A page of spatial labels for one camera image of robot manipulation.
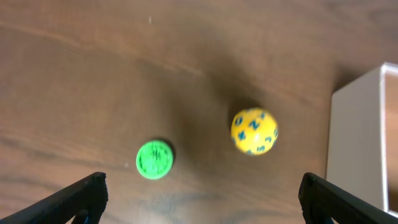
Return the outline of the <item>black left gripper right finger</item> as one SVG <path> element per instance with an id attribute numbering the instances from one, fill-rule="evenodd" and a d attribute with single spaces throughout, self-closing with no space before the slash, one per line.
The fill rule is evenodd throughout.
<path id="1" fill-rule="evenodd" d="M 397 224 L 396 217 L 311 172 L 303 175 L 298 199 L 306 224 Z"/>

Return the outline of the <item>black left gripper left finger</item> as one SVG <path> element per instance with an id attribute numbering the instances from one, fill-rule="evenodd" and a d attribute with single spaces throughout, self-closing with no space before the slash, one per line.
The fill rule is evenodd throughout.
<path id="1" fill-rule="evenodd" d="M 1 223 L 100 222 L 108 202 L 106 174 L 95 172 L 8 217 Z"/>

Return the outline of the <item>yellow ball with blue letters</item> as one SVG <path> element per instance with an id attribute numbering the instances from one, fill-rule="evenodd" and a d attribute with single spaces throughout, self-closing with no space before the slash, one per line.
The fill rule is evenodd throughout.
<path id="1" fill-rule="evenodd" d="M 230 133 L 237 149 L 250 156 L 259 156 L 273 148 L 279 126 L 270 112 L 263 108 L 250 108 L 234 116 Z"/>

